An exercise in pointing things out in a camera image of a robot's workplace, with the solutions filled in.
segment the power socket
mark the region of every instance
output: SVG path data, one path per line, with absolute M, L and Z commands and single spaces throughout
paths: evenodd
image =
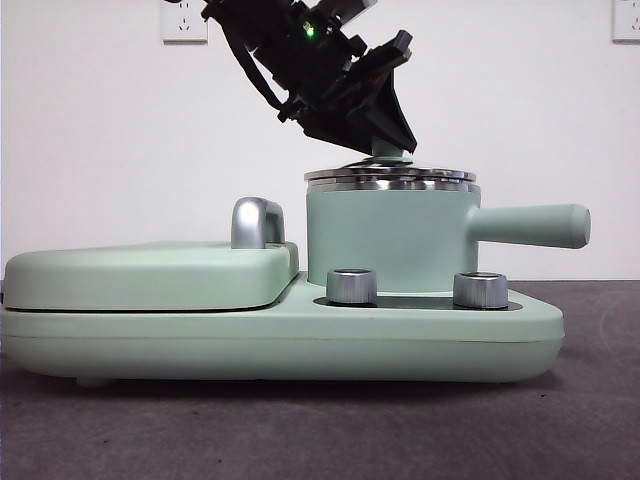
M 164 43 L 207 43 L 209 28 L 200 13 L 204 0 L 159 0 L 160 32 Z
M 613 41 L 640 42 L 640 0 L 613 0 Z

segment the mint green appliance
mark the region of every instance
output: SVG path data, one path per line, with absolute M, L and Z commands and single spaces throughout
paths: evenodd
M 551 367 L 564 338 L 560 310 L 507 293 L 506 283 L 501 287 L 505 305 L 465 307 L 456 304 L 455 275 L 449 274 L 458 273 L 455 265 L 475 266 L 476 237 L 465 246 L 457 241 L 460 229 L 482 231 L 492 239 L 579 247 L 588 239 L 584 209 L 532 207 L 485 214 L 477 210 L 477 191 L 352 193 L 353 199 L 343 202 L 345 211 L 362 208 L 360 197 L 388 195 L 393 208 L 419 209 L 436 224 L 438 210 L 426 213 L 432 202 L 460 202 L 462 222 L 451 227 L 448 240 L 442 230 L 415 226 L 411 232 L 421 248 L 455 244 L 447 250 L 451 261 L 438 269 L 423 264 L 420 275 L 403 255 L 398 257 L 402 268 L 396 269 L 391 257 L 381 261 L 379 255 L 366 256 L 366 250 L 352 259 L 348 251 L 345 256 L 341 250 L 324 250 L 323 242 L 332 246 L 334 235 L 347 239 L 347 250 L 352 243 L 344 230 L 318 221 L 327 214 L 339 218 L 333 200 L 323 197 L 333 193 L 317 198 L 318 192 L 312 192 L 310 265 L 323 268 L 314 256 L 333 251 L 337 255 L 322 259 L 332 272 L 355 278 L 378 269 L 380 289 L 375 281 L 367 285 L 375 290 L 368 297 L 373 302 L 352 301 L 354 291 L 348 288 L 341 292 L 338 285 L 337 293 L 329 292 L 335 285 L 325 287 L 327 272 L 315 281 L 299 273 L 297 248 L 284 239 L 282 210 L 247 198 L 235 208 L 231 242 L 157 243 L 13 258 L 4 283 L 3 348 L 28 370 L 73 377 L 87 386 L 118 378 L 510 382 Z M 514 221 L 518 212 L 527 215 Z M 551 223 L 541 220 L 545 217 Z M 366 215 L 360 212 L 356 218 Z M 474 223 L 476 218 L 487 223 Z M 323 226 L 324 234 L 315 230 Z M 356 235 L 363 228 L 357 227 L 348 233 Z M 535 233 L 527 237 L 528 230 Z M 574 240 L 579 232 L 583 237 Z M 387 238 L 375 229 L 367 240 L 379 238 L 385 244 L 374 253 L 405 235 Z M 393 249 L 386 253 L 398 255 Z M 413 253 L 407 256 L 424 261 Z M 408 274 L 423 283 L 415 287 L 407 282 Z M 491 300 L 491 292 L 482 291 L 479 298 Z

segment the chrome handle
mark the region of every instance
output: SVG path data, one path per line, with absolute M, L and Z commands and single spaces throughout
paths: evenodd
M 282 207 L 264 198 L 238 200 L 231 221 L 231 248 L 253 250 L 284 243 Z

